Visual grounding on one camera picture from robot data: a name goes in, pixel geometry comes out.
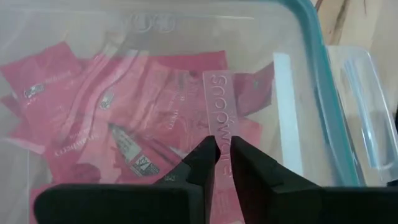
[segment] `packet logo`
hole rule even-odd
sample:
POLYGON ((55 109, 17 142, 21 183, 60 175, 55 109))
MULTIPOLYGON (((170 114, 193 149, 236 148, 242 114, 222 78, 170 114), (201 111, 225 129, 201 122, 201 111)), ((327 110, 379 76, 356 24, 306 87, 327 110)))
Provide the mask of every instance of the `packet logo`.
POLYGON ((140 177, 157 175, 160 171, 159 168, 144 155, 138 158, 138 160, 132 165, 131 169, 140 177))
POLYGON ((28 90, 24 91, 24 96, 28 99, 32 98, 36 94, 43 92, 44 91, 44 85, 43 84, 36 84, 32 87, 30 87, 28 90))
POLYGON ((107 91, 104 97, 102 98, 101 103, 99 104, 99 108, 101 108, 102 110, 109 109, 111 107, 113 98, 114 98, 114 93, 112 93, 111 91, 107 91))

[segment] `crumpled packet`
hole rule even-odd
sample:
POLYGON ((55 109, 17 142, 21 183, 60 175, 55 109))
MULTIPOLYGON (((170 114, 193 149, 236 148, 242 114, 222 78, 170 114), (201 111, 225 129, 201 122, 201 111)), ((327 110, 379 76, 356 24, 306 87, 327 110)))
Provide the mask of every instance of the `crumpled packet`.
POLYGON ((79 88, 81 65, 61 42, 41 53, 0 67, 37 143, 46 145, 60 126, 79 88))

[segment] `sweetener packet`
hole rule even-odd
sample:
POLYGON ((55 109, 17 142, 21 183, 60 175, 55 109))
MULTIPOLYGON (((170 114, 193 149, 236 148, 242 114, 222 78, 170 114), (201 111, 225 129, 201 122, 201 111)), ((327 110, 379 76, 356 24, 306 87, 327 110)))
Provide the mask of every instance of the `sweetener packet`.
POLYGON ((260 71, 234 74, 234 95, 239 116, 248 116, 271 104, 274 63, 260 71))
POLYGON ((77 58, 62 42, 3 65, 0 71, 9 82, 34 138, 46 145, 70 107, 71 93, 79 86, 79 80, 71 81, 81 72, 77 58))
MULTIPOLYGON (((88 59, 78 59, 78 61, 83 68, 89 64, 88 59)), ((10 94, 0 98, 0 102, 20 119, 17 127, 12 130, 4 140, 12 142, 19 147, 31 150, 32 152, 42 154, 45 146, 40 145, 40 142, 34 137, 29 122, 23 115, 17 99, 10 94)))

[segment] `pink sugar packet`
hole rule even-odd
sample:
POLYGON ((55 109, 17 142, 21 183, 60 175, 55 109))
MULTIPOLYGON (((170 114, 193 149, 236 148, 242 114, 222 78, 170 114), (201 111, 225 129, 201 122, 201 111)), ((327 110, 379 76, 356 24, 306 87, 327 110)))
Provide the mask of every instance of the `pink sugar packet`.
MULTIPOLYGON (((89 64, 88 59, 78 59, 80 65, 85 68, 89 64)), ((22 114, 18 101, 12 95, 6 95, 0 98, 0 102, 4 104, 15 116, 21 119, 17 127, 4 138, 6 141, 14 143, 19 147, 26 148, 32 152, 42 154, 45 146, 40 145, 40 142, 35 139, 32 130, 30 129, 29 122, 22 114)))
POLYGON ((120 169, 114 167, 116 147, 108 124, 101 120, 90 122, 90 116, 80 116, 65 138, 53 141, 45 152, 53 179, 57 183, 115 183, 120 169))
POLYGON ((64 42, 43 52, 0 67, 34 138, 46 145, 56 130, 73 93, 81 67, 64 42))
POLYGON ((247 116, 271 104, 274 63, 254 74, 234 75, 234 93, 238 115, 247 116))
MULTIPOLYGON (((145 52, 136 50, 130 50, 127 54, 128 57, 110 58, 101 53, 89 63, 83 71, 85 80, 75 94, 66 120, 60 128, 61 135, 58 138, 65 139, 68 136, 76 118, 81 114, 96 116, 104 121, 109 121, 113 111, 109 110, 108 103, 113 101, 113 97, 106 95, 106 92, 115 83, 121 82, 126 77, 129 78, 127 75, 129 71, 133 71, 134 65, 141 66, 140 63, 135 63, 136 58, 146 57, 145 52), (101 107, 105 109, 104 112, 99 110, 101 107)), ((90 126, 92 120, 86 119, 85 122, 82 124, 83 126, 90 126)))
POLYGON ((221 151, 220 159, 215 167, 210 223, 243 222, 229 152, 231 137, 239 136, 233 76, 229 71, 209 71, 203 74, 203 82, 210 134, 215 136, 221 151))

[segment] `pink paper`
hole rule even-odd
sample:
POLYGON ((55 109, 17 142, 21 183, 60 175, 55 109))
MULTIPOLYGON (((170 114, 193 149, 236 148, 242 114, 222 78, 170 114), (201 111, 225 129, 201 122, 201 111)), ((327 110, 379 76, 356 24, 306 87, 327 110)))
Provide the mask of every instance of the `pink paper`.
POLYGON ((273 79, 273 63, 255 74, 235 74, 234 93, 239 116, 253 114, 271 104, 273 79))
POLYGON ((54 141, 44 152, 57 183, 115 183, 120 169, 114 167, 116 144, 108 124, 96 120, 84 126, 90 116, 76 119, 65 139, 54 141))
POLYGON ((46 145, 63 120, 79 86, 81 67, 64 42, 0 68, 32 129, 46 145))

